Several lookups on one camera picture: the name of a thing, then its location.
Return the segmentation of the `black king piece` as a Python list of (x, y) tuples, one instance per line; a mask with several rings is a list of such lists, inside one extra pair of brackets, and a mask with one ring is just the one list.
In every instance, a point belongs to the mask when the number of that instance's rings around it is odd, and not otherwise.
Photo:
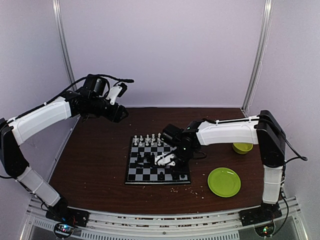
[(165, 180), (165, 174), (161, 171), (161, 172), (158, 174), (157, 179), (158, 179), (159, 181), (164, 181), (164, 180)]

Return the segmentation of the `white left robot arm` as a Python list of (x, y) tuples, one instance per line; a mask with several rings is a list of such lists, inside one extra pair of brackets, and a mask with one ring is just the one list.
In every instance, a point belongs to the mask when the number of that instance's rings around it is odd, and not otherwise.
[(0, 120), (0, 161), (7, 174), (37, 197), (61, 222), (72, 218), (66, 198), (55, 190), (27, 161), (28, 145), (43, 147), (52, 126), (77, 117), (104, 117), (118, 123), (128, 117), (126, 108), (116, 102), (133, 79), (107, 74), (88, 74), (71, 83), (52, 99), (18, 116)]

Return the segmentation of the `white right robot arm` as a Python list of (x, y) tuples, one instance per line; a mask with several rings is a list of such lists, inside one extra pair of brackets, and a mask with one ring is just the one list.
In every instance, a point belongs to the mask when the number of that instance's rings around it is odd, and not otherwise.
[(178, 168), (186, 165), (202, 146), (231, 143), (237, 153), (246, 154), (257, 145), (264, 168), (264, 183), (262, 203), (256, 210), (256, 216), (266, 221), (278, 211), (286, 135), (270, 111), (262, 110), (258, 115), (240, 119), (203, 118), (192, 121), (186, 128), (168, 124), (159, 138), (174, 151), (171, 156), (157, 157), (155, 163)]

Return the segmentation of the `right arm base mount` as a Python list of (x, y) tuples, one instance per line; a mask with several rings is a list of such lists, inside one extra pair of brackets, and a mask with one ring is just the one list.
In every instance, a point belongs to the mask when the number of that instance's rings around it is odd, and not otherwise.
[(243, 227), (254, 226), (255, 233), (262, 238), (271, 238), (278, 231), (275, 219), (282, 217), (279, 203), (262, 202), (260, 206), (241, 210), (239, 218)]

